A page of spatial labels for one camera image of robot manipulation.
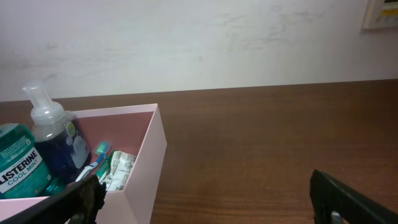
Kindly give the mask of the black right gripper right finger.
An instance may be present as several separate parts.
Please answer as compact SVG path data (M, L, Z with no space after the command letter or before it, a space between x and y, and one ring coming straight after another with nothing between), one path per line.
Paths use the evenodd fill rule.
M397 223L397 214L326 172L310 178L314 223Z

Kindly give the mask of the purple spray bottle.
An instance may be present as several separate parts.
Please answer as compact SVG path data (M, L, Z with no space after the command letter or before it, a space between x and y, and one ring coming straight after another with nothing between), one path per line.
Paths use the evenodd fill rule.
M35 148L53 175L67 184L74 182L91 161L76 116L49 97L42 81L30 82L23 90L33 105L30 117Z

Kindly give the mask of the white green sachet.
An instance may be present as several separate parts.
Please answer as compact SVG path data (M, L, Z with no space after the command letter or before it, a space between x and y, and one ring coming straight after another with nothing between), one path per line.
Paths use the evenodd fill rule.
M126 152L112 152L109 174L104 179L108 192L120 191L125 187L136 158L136 156Z

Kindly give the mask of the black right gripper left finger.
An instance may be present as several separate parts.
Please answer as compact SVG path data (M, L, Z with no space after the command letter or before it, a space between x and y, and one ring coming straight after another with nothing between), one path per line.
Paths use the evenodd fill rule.
M2 224L96 224L104 206L106 184L95 175L67 187L63 192L1 221Z

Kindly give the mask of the blue white toothbrush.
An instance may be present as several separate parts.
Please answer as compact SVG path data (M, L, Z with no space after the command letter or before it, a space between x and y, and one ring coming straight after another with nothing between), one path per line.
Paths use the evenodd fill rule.
M101 141L97 144L94 150L94 154L96 158L93 162L91 162L88 166L85 166L83 170L80 172L78 177L75 179L75 182L78 182L84 179L86 176L90 174L95 168L97 168L101 163L105 160L108 152L110 151L112 143L110 141Z

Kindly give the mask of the green red toothpaste tube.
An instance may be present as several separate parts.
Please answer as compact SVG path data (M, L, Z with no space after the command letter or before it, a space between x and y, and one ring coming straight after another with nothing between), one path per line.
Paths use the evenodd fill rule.
M104 161L101 163L101 165L98 167L95 175L98 178L99 183L103 183L106 176L109 175L111 170L111 157L106 156Z

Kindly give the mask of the teal mouthwash bottle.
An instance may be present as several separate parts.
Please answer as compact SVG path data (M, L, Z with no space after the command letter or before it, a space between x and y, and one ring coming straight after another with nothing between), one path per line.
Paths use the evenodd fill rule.
M1 125L1 198L52 196L66 188L35 148L35 138L24 124Z

